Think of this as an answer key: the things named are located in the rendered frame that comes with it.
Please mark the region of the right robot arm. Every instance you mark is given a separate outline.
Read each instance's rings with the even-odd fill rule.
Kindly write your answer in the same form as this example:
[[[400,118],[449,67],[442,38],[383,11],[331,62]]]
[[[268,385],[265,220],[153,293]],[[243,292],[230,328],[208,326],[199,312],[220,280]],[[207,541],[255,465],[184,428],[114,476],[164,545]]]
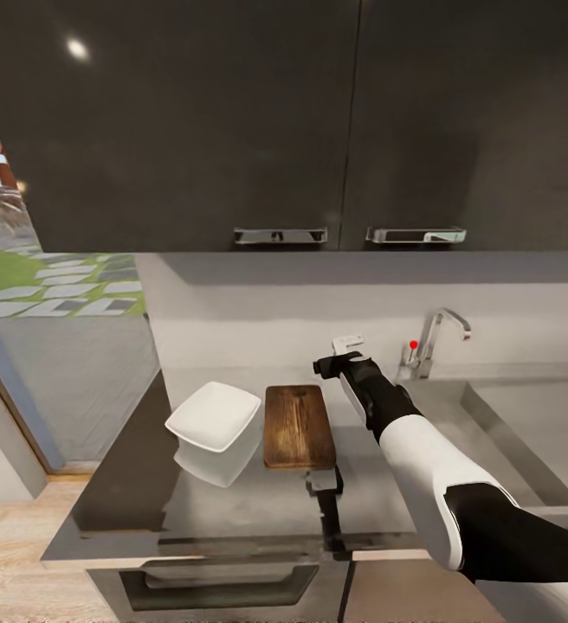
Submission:
[[[467,458],[394,387],[380,365],[334,337],[333,356],[313,362],[342,389],[387,460],[424,548],[458,570],[507,623],[568,623],[568,530],[521,510],[511,494]]]

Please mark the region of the cutting board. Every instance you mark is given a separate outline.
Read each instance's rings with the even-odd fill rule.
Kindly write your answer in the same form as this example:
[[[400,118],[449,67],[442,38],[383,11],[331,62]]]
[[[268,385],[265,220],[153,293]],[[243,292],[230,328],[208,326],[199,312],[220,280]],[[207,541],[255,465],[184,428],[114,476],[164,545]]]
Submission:
[[[270,468],[332,466],[337,452],[319,385],[266,388],[264,462]]]

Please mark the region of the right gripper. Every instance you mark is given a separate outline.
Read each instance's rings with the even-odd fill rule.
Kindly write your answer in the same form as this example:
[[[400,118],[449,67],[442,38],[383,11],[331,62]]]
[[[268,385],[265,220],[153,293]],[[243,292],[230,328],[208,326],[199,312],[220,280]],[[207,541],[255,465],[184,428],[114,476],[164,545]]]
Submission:
[[[361,356],[361,352],[348,352],[342,356],[322,357],[318,362],[313,362],[314,373],[321,375],[325,380],[338,376],[338,366],[347,357]]]

